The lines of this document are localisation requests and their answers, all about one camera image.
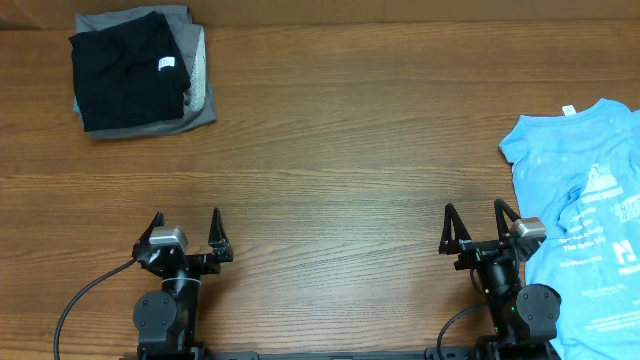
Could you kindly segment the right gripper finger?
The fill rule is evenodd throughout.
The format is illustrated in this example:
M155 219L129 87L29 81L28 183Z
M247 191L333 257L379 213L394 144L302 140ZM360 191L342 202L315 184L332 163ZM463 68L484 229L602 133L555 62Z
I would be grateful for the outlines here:
M520 219L520 215L517 214L503 199L497 198L494 201L494 210L496 225L499 238L510 237L510 228L507 226L506 219L509 219L512 223L515 223Z
M471 236L466 229L455 206L449 203L444 208L444 226L441 236L442 243L454 243L460 240L470 240Z

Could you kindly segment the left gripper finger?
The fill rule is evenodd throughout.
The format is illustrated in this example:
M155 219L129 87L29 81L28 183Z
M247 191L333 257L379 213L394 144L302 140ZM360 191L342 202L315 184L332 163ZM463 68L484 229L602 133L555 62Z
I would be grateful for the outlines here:
M214 208L211 217L208 244L211 248L226 248L230 246L229 239L224 229L222 214L218 207Z
M164 214L162 212L157 212L153 217L151 223L144 230L137 243L140 245L147 244L151 237L153 230L157 227L162 227L165 224Z

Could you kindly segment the light blue printed t-shirt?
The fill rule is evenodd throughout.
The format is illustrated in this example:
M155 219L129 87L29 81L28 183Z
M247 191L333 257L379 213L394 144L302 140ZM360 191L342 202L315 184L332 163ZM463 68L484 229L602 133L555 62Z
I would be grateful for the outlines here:
M561 358L636 359L639 113L609 99L563 111L521 116L499 144L521 216L547 229L525 279L561 295Z

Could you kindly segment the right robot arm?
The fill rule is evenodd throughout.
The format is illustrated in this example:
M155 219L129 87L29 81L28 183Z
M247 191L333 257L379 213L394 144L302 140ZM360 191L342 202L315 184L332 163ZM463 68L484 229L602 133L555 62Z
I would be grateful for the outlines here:
M523 218L507 203L494 201L497 238L475 242L453 204L444 208L439 252L455 255L457 271L467 270L474 288L483 294L481 303L451 317L436 340L436 357L453 352L443 346L444 335L459 319L482 308L489 311L492 335L480 336L461 354L467 359L557 359L551 346L557 336L561 295L543 284L525 285L521 265L530 260L546 240L546 227L536 217Z

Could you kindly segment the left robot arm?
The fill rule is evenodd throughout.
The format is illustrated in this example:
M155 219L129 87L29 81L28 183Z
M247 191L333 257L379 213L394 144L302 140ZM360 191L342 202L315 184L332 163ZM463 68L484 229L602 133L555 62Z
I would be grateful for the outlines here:
M211 250L189 254L179 226L167 227L158 212L134 244L132 257L161 279L161 288L143 295L133 309L138 359L208 359L208 346L196 339L199 297L205 275L216 275L234 258L221 211L214 209L208 235Z

